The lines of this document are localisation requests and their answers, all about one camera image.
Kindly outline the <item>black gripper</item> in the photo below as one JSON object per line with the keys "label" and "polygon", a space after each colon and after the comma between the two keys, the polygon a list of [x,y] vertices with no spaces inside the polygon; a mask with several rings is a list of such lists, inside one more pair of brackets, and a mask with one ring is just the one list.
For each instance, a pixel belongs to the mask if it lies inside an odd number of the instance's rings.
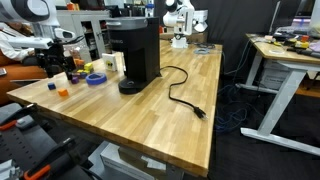
{"label": "black gripper", "polygon": [[38,65],[45,69],[48,78],[52,78],[55,75],[53,66],[57,65],[63,71],[66,71],[68,80],[72,79],[75,63],[72,56],[64,55],[64,48],[61,44],[53,44],[48,49],[36,49],[35,55]]}

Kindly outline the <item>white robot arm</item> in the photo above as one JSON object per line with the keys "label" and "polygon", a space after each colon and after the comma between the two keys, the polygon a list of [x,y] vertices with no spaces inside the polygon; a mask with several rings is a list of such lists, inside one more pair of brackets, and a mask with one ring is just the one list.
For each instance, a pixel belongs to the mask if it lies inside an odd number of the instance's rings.
{"label": "white robot arm", "polygon": [[0,0],[0,21],[26,23],[32,27],[33,36],[12,37],[8,43],[18,48],[33,48],[38,64],[49,78],[57,65],[68,80],[76,69],[71,56],[64,56],[64,45],[73,44],[76,34],[63,29],[57,18],[54,0]]}

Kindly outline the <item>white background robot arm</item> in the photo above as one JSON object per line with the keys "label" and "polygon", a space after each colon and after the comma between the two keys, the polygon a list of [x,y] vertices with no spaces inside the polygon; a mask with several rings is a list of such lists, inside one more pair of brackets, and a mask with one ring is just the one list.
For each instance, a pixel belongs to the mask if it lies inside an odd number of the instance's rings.
{"label": "white background robot arm", "polygon": [[166,0],[163,23],[174,28],[173,48],[187,48],[187,36],[193,31],[204,32],[208,27],[207,10],[196,10],[190,0]]}

